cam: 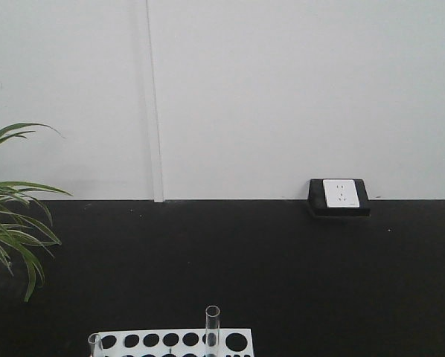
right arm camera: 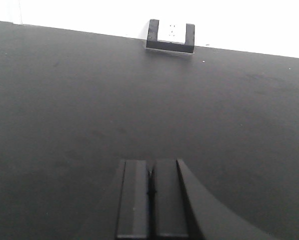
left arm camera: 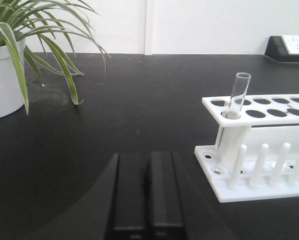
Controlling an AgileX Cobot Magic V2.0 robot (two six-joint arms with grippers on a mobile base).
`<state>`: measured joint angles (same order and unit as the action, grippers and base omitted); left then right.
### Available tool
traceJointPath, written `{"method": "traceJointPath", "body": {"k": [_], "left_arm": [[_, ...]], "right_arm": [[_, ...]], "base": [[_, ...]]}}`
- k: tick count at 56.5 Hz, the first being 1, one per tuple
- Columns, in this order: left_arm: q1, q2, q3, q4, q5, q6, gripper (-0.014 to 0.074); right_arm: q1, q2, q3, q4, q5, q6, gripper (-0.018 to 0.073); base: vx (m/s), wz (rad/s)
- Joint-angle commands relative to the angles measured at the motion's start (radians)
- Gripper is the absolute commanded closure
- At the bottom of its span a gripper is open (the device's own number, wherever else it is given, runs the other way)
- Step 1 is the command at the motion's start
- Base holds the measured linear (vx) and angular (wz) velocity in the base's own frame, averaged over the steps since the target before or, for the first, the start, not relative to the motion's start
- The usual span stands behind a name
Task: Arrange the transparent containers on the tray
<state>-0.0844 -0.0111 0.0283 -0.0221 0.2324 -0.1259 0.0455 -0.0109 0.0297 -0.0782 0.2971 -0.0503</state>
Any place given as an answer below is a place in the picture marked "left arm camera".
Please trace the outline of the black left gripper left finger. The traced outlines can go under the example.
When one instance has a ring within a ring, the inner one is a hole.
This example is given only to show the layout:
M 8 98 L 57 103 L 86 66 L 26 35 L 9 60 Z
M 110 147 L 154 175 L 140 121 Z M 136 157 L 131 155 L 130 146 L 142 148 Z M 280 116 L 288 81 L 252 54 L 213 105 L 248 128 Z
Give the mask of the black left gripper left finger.
M 145 239 L 144 173 L 138 153 L 118 154 L 108 240 Z

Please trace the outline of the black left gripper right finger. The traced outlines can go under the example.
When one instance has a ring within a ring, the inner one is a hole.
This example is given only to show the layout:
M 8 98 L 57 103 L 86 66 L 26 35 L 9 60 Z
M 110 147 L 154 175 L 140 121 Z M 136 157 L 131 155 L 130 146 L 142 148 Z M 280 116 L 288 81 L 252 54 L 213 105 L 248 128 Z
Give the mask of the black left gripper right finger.
M 152 152 L 148 165 L 147 213 L 152 240 L 183 240 L 185 225 L 172 153 Z

